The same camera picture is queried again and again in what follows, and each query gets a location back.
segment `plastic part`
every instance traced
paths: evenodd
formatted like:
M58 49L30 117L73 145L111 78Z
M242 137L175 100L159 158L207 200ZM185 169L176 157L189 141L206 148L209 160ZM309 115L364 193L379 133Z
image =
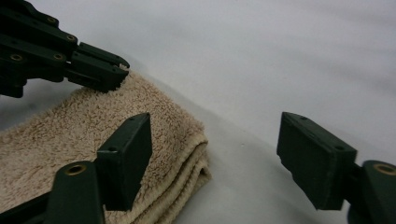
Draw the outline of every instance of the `plastic part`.
M277 155L317 209L340 210L357 150L314 121L282 113Z
M396 222L396 166L382 161L365 161L361 189L374 223Z
M44 221L50 193L47 192L32 200L0 214L0 223L41 224Z
M145 113L125 120L97 151L106 210L132 208L152 154L149 118Z
M27 79L64 77L97 91L116 90L130 65L120 56L80 43L59 21L22 0L0 1L0 94L22 97Z
M44 221L52 223L105 223L93 162L73 162L56 173Z

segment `white surface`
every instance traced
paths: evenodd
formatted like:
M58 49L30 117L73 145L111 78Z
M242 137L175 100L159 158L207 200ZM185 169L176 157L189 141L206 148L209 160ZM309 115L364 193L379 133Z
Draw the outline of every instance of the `white surface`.
M204 122L214 179L177 223L347 223L317 212L276 155L282 111L366 160L396 163L394 1L31 1L79 40L119 54ZM0 97L0 130L77 85Z

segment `brass insert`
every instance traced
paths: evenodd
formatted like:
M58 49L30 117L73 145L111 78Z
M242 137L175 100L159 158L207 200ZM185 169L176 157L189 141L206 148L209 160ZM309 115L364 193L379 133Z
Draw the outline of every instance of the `brass insert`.
M396 168L394 166L378 163L374 165L374 168L384 175L396 175Z
M52 18L52 17L48 17L47 21L49 21L51 23L55 23L56 22L55 18Z
M70 41L75 41L76 38L73 35L67 35L66 38Z
M10 58L14 61L22 61L23 57L20 54L11 54Z
M62 60L64 58L64 56L62 56L62 54L54 54L53 57L57 60Z
M79 175L87 169L87 166L83 164L77 164L69 167L64 173L66 175Z

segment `beige towel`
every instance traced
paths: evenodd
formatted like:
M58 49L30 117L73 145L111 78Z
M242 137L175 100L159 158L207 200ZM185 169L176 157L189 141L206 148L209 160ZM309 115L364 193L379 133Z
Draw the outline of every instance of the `beige towel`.
M83 88L0 133L0 213L49 191L55 172L67 163L92 161L125 119L143 112L151 114L153 154L142 188L132 211L106 212L106 222L171 223L211 177L204 127L132 72L117 91Z

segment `mounting hole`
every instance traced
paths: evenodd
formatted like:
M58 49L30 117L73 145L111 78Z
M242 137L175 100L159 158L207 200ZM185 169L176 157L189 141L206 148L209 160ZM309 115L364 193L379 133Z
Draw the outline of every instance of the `mounting hole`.
M79 175L87 169L87 166L78 164L68 168L65 173L66 175Z
M378 163L374 165L374 168L384 175L396 175L396 168L387 164Z
M345 148L341 147L341 146L336 146L335 149L340 150L340 151L344 151L345 150Z
M109 151L116 152L118 149L117 149L116 147L110 147L108 150L109 150Z
M62 60L64 56L62 56L62 54L54 54L53 58L55 58L56 60Z
M70 41L75 41L76 38L73 35L67 35L66 38Z
M11 56L9 56L12 60L14 61L22 61L23 57L20 54L11 54Z
M48 18L47 18L47 21L49 21L49 22L51 22L51 23L55 23L55 22L56 22L56 19L55 19L55 18L52 18L52 17L48 17Z

